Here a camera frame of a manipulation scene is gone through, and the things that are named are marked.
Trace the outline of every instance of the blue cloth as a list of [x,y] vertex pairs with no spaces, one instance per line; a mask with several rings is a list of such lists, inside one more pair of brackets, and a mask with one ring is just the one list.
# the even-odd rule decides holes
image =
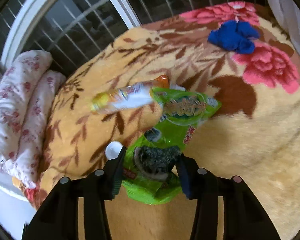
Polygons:
[[226,50],[250,54],[255,49],[254,43],[250,39],[258,38],[258,31],[250,23],[227,21],[218,30],[210,32],[208,41]]

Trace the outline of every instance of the white bottle cap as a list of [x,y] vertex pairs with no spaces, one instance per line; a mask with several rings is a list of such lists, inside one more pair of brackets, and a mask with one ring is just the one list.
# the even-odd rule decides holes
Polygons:
[[117,158],[119,156],[122,147],[123,145],[117,141],[113,141],[109,143],[108,146],[106,147],[107,160],[112,160]]

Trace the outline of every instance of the floral blanket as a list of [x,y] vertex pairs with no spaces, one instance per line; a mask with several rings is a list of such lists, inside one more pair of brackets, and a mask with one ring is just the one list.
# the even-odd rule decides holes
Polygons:
[[[260,32],[250,55],[207,42],[224,21],[251,23]],[[185,155],[217,176],[240,175],[262,203],[282,240],[300,229],[300,56],[266,8],[232,2],[190,11],[131,29],[79,68],[56,96],[46,131],[40,181],[19,185],[38,208],[62,176],[81,178],[102,168],[106,145],[129,146],[161,115],[153,103],[92,115],[93,96],[161,74],[223,104],[194,134]],[[188,239],[196,201],[178,195],[151,206],[124,188],[106,202],[114,239]]]

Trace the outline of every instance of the silver screw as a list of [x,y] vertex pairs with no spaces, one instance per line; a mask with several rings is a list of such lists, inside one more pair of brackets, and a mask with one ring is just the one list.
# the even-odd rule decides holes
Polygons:
[[241,177],[239,177],[239,176],[234,176],[234,177],[233,177],[233,180],[234,180],[234,182],[236,182],[236,183],[240,183],[240,182],[242,181]]
[[204,168],[199,168],[199,169],[197,170],[197,172],[198,172],[199,174],[201,174],[201,175],[207,174],[207,170],[204,169]]
[[94,172],[94,175],[96,175],[96,176],[102,176],[104,173],[105,173],[105,172],[104,172],[103,170],[96,170],[96,171]]
[[68,181],[69,181],[69,178],[67,178],[67,177],[63,177],[60,179],[61,184],[66,184]]

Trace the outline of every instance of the green snack bag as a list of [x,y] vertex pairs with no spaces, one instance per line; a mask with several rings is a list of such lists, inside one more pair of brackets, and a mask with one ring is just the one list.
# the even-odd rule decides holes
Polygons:
[[122,184],[131,199],[163,204],[181,192],[172,168],[198,125],[211,117],[221,103],[202,93],[159,87],[153,87],[151,95],[163,107],[163,115],[127,149]]

